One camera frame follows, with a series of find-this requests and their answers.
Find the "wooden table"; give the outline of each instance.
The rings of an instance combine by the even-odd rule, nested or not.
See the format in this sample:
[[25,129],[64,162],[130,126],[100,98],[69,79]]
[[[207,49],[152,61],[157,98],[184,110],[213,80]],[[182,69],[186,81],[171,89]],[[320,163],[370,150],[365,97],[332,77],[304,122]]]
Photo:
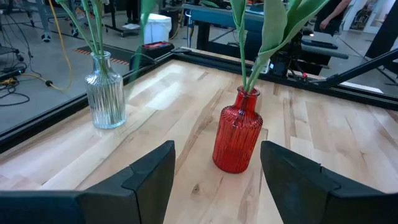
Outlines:
[[251,163],[227,174],[211,159],[221,109],[241,76],[172,60],[126,89],[127,122],[95,129],[89,109],[0,155],[0,189],[85,189],[175,141],[165,223],[282,223],[259,146],[270,140],[379,189],[398,189],[398,113],[258,81],[264,120]]

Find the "red glass vase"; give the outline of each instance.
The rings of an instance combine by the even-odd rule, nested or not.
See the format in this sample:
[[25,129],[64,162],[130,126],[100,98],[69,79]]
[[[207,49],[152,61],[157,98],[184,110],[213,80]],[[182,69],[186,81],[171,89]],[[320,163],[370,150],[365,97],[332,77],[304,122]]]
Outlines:
[[259,95],[257,89],[247,94],[240,86],[235,104],[221,111],[213,161],[225,172],[238,174],[248,168],[262,126],[262,118],[255,112]]

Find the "vase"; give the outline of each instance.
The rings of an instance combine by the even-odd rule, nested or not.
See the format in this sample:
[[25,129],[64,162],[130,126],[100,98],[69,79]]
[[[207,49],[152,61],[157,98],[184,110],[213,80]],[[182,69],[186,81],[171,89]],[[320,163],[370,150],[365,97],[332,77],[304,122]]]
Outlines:
[[259,95],[257,89],[247,94],[240,86],[235,104],[221,111],[213,161],[225,172],[238,174],[248,168],[262,126],[262,118],[255,111]]
[[126,121],[123,78],[112,69],[109,52],[91,56],[94,69],[85,77],[85,85],[94,127],[116,128]]

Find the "vase neck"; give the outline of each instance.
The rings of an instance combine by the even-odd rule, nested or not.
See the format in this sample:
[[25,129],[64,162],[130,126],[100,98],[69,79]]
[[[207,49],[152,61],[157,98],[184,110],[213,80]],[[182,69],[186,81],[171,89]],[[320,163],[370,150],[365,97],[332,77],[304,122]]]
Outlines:
[[257,98],[260,91],[253,89],[251,94],[243,91],[243,86],[238,87],[238,95],[236,96],[234,107],[247,112],[254,112],[256,109]]
[[111,53],[104,52],[104,55],[94,55],[91,53],[91,57],[93,58],[93,70],[110,70],[111,69]]

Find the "person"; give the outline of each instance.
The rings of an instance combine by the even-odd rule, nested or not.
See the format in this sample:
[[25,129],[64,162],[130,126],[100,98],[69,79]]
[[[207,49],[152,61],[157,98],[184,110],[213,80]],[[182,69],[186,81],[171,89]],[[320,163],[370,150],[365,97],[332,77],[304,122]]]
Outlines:
[[314,31],[333,36],[339,30],[344,12],[351,0],[330,0],[317,15]]
[[139,23],[139,0],[126,0],[127,24]]

